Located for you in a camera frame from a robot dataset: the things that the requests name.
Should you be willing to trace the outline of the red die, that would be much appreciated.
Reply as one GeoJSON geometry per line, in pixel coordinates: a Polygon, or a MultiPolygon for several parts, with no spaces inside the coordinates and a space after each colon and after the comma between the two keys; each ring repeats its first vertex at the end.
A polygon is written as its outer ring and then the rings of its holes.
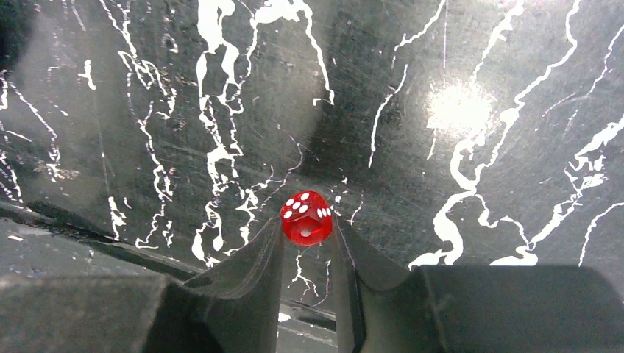
{"type": "Polygon", "coordinates": [[[285,236],[298,246],[315,246],[333,232],[331,209],[313,190],[290,196],[280,209],[280,220],[285,236]]]}

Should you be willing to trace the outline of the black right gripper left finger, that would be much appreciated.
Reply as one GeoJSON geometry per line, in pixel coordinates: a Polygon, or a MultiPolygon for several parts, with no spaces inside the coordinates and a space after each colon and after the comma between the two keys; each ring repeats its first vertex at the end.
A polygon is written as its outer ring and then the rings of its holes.
{"type": "Polygon", "coordinates": [[[200,274],[79,230],[68,242],[147,272],[3,276],[3,352],[275,350],[283,258],[276,219],[200,274]]]}

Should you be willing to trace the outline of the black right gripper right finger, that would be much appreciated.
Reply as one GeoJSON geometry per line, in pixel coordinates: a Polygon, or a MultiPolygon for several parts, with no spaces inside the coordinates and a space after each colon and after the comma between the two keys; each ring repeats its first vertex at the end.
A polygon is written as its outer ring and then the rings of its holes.
{"type": "Polygon", "coordinates": [[[340,352],[621,352],[623,300],[573,265],[407,269],[333,219],[340,352]]]}

